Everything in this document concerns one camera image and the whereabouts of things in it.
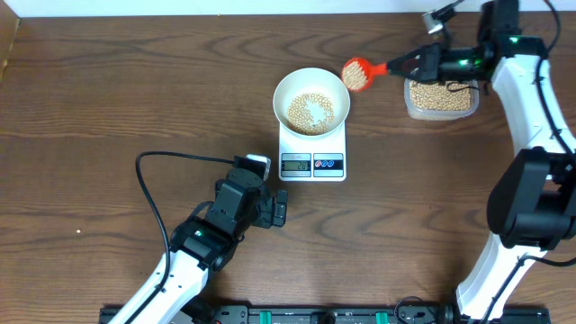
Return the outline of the red measuring scoop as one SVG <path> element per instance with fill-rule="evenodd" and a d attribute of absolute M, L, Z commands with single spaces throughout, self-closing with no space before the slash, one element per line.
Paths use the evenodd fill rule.
<path fill-rule="evenodd" d="M 388 69 L 387 69 L 387 66 L 385 63 L 373 65 L 367 59 L 364 59 L 364 58 L 351 58 L 346 64 L 352 63 L 353 61 L 358 61 L 362 65 L 364 72 L 368 78 L 368 83 L 360 91 L 350 90 L 352 92 L 356 92 L 356 93 L 363 92 L 373 83 L 373 81 L 376 77 L 383 77 L 383 76 L 386 76 L 388 74 Z"/>

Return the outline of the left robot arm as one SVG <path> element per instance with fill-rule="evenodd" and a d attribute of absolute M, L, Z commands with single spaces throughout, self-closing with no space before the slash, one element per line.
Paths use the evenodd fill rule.
<path fill-rule="evenodd" d="M 168 323 L 233 258 L 249 227 L 286 223 L 288 193 L 271 193 L 251 171 L 231 169 L 215 192 L 176 227 L 168 251 L 112 324 Z"/>

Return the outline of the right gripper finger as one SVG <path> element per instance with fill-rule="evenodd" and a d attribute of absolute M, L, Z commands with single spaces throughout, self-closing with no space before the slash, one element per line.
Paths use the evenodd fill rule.
<path fill-rule="evenodd" d="M 403 77 L 420 83 L 430 83 L 435 80 L 435 72 L 426 71 L 420 67 L 404 67 L 402 64 L 387 65 L 388 74 L 396 77 Z"/>
<path fill-rule="evenodd" d="M 425 45 L 386 63 L 388 70 L 414 70 L 425 65 L 434 55 L 435 46 Z"/>

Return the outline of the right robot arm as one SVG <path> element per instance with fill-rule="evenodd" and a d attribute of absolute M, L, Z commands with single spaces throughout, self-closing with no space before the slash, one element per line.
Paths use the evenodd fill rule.
<path fill-rule="evenodd" d="M 518 0 L 481 6 L 474 47 L 454 49 L 451 36 L 386 64 L 390 75 L 421 84 L 485 81 L 506 115 L 515 157 L 487 203 L 488 241 L 455 290 L 439 323 L 493 323 L 534 263 L 555 267 L 546 253 L 575 235 L 575 138 L 550 80 L 552 45 L 519 27 Z"/>

